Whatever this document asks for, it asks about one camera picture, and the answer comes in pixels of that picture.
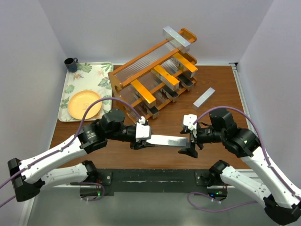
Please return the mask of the orange toothpaste box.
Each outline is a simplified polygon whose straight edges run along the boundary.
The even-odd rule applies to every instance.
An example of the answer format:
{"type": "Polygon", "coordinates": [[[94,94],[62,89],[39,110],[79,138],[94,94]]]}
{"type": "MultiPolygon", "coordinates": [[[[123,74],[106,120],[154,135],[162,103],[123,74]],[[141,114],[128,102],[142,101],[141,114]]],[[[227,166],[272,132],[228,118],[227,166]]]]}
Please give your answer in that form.
{"type": "Polygon", "coordinates": [[[175,91],[179,88],[180,82],[168,73],[162,66],[157,65],[152,68],[151,71],[154,75],[156,75],[165,85],[167,85],[171,90],[175,91]]]}
{"type": "Polygon", "coordinates": [[[131,85],[148,107],[153,107],[156,104],[156,98],[138,80],[131,82],[131,85]]]}
{"type": "Polygon", "coordinates": [[[188,61],[180,53],[175,53],[171,60],[176,65],[176,67],[181,70],[187,77],[193,78],[197,72],[197,67],[188,61]]]}

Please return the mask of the silver R&O charcoal toothpaste box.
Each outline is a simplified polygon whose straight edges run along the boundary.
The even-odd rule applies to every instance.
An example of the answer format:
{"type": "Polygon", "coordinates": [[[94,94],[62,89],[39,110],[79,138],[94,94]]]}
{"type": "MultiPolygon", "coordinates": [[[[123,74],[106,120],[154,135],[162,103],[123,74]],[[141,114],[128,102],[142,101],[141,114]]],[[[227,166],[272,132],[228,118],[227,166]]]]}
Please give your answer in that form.
{"type": "Polygon", "coordinates": [[[163,92],[167,96],[167,98],[173,103],[177,101],[179,96],[177,92],[173,91],[168,86],[163,86],[161,88],[161,92],[163,92]]]}

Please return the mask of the orange toothpaste box front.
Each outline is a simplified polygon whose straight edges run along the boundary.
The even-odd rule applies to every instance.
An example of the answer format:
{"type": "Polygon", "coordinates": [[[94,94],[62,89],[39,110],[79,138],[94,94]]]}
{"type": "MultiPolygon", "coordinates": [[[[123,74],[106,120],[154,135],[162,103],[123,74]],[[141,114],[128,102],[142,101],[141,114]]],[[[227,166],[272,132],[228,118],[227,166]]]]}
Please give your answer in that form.
{"type": "Polygon", "coordinates": [[[176,67],[181,70],[187,77],[193,78],[197,72],[197,67],[188,61],[180,53],[175,53],[171,60],[176,65],[176,67]]]}

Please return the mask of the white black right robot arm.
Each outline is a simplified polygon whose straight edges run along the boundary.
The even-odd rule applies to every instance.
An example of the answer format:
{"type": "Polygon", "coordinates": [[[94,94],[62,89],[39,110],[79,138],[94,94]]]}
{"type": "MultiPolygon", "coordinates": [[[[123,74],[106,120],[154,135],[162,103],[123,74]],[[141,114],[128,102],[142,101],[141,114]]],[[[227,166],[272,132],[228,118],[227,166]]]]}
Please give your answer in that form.
{"type": "Polygon", "coordinates": [[[239,128],[225,108],[212,110],[209,117],[211,124],[203,128],[196,115],[183,117],[181,133],[189,134],[190,141],[179,153],[197,158],[196,147],[203,149],[204,144],[222,143],[228,152],[246,163],[261,182],[219,160],[205,177],[207,186],[221,183],[234,186],[257,201],[277,224],[285,226],[296,222],[301,217],[301,190],[280,171],[259,138],[251,130],[239,128]]]}

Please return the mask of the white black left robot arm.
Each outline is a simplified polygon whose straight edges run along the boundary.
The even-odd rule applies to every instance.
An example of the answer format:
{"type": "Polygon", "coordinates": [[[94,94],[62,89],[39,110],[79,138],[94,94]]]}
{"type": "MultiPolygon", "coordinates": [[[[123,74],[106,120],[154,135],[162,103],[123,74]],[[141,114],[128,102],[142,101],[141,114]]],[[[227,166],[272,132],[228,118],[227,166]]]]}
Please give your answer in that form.
{"type": "Polygon", "coordinates": [[[51,170],[106,147],[108,140],[129,142],[132,149],[144,148],[151,138],[148,121],[142,117],[135,125],[125,126],[124,120],[125,114],[121,110],[110,110],[101,119],[80,128],[75,135],[40,155],[27,160],[9,160],[9,180],[16,200],[24,202],[35,197],[46,185],[51,170]]]}

